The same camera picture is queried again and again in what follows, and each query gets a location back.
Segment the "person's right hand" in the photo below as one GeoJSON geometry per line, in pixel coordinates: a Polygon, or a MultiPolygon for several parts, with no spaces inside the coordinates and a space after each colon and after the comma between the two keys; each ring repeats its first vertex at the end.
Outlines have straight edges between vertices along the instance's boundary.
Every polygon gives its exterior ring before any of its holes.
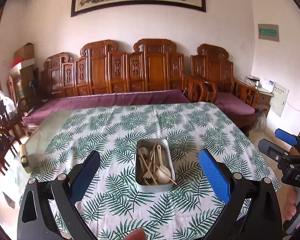
{"type": "Polygon", "coordinates": [[[296,202],[297,192],[294,187],[290,187],[287,193],[287,201],[284,206],[283,216],[285,220],[291,220],[296,214],[296,202]]]}

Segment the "person's left hand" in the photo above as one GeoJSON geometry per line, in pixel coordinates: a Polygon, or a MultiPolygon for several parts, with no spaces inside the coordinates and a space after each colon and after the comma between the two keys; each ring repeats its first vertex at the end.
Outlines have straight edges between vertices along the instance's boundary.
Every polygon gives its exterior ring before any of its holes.
{"type": "Polygon", "coordinates": [[[123,240],[146,240],[146,237],[143,228],[139,228],[129,233],[123,240]]]}

